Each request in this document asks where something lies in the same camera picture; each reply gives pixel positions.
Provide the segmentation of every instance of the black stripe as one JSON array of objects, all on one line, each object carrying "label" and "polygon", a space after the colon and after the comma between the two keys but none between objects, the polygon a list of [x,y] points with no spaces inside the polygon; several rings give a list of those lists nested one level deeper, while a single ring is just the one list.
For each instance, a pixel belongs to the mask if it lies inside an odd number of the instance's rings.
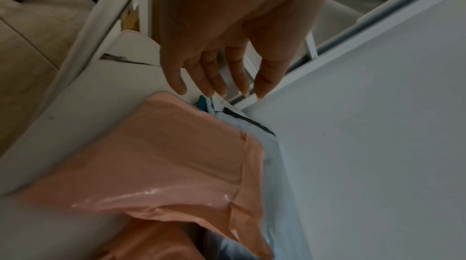
[{"label": "black stripe", "polygon": [[253,125],[259,127],[260,129],[262,129],[263,131],[268,132],[268,133],[272,134],[273,136],[277,137],[277,136],[275,135],[275,133],[273,133],[269,128],[265,127],[264,125],[262,125],[262,124],[260,124],[260,123],[257,123],[257,122],[254,121],[254,120],[251,120],[251,119],[249,119],[249,118],[246,118],[246,117],[244,117],[244,116],[241,116],[240,114],[233,112],[232,110],[230,110],[230,109],[227,108],[227,107],[223,108],[223,113],[225,113],[225,114],[227,114],[227,115],[230,115],[230,116],[233,117],[233,118],[241,119],[241,120],[244,120],[244,121],[246,121],[246,122],[248,122],[248,123],[251,123],[251,124],[253,124]]}]

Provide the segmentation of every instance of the hand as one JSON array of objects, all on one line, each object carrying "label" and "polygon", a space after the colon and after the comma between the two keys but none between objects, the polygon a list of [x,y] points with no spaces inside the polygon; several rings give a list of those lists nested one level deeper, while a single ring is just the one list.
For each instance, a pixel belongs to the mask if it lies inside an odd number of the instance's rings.
[{"label": "hand", "polygon": [[249,83],[243,66],[251,41],[263,58],[254,81],[258,98],[280,83],[309,33],[324,0],[161,0],[160,63],[168,84],[186,93],[184,67],[208,97],[227,88],[216,57],[225,49],[233,81],[244,95]]}]

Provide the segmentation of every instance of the white metal frame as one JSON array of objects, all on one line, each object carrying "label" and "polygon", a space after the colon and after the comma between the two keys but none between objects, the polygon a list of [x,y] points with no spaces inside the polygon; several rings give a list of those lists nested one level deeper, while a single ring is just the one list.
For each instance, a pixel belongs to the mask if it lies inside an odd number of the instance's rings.
[{"label": "white metal frame", "polygon": [[[67,57],[63,61],[44,99],[39,105],[37,114],[43,112],[86,68],[129,1],[130,0],[98,1],[87,18],[78,38],[73,43]],[[152,30],[152,16],[150,15],[152,11],[152,0],[140,0],[139,4],[143,6],[143,10],[139,13],[139,15],[144,18],[140,20],[141,26],[146,34],[150,34]]]},{"label": "white metal frame", "polygon": [[[318,59],[311,60],[292,71],[291,73],[285,75],[280,84],[270,92],[270,94],[275,93],[276,91],[288,86],[289,84],[295,82],[296,80],[304,77],[305,75],[317,70],[318,68],[330,63],[334,59],[346,54],[347,52],[355,49],[356,47],[364,44],[370,39],[379,36],[380,34],[390,30],[391,28],[401,24],[402,22],[416,16],[417,14],[427,10],[428,8],[438,4],[443,0],[416,0],[413,3],[407,5],[401,10],[393,13],[389,17],[381,20],[380,22],[372,25],[363,32],[355,35],[352,39],[342,43],[341,45],[333,48],[331,51],[326,52],[323,55],[320,55]],[[252,95],[247,97],[240,102],[236,103],[234,106],[239,109],[244,109],[257,102],[257,97]]]}]

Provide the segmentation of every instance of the floor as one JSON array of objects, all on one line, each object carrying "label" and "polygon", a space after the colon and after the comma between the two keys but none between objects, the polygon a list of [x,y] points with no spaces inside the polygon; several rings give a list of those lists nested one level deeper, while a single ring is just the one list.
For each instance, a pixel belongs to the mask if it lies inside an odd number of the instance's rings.
[{"label": "floor", "polygon": [[93,5],[0,0],[0,155],[27,127]]}]

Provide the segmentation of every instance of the orange plastic bag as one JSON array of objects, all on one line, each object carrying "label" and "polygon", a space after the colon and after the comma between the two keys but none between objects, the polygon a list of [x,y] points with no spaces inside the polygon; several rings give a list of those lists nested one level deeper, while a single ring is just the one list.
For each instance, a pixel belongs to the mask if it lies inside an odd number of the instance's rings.
[{"label": "orange plastic bag", "polygon": [[262,145],[167,92],[26,190],[31,203],[196,222],[264,259]]},{"label": "orange plastic bag", "polygon": [[134,219],[97,260],[204,260],[177,222]]}]

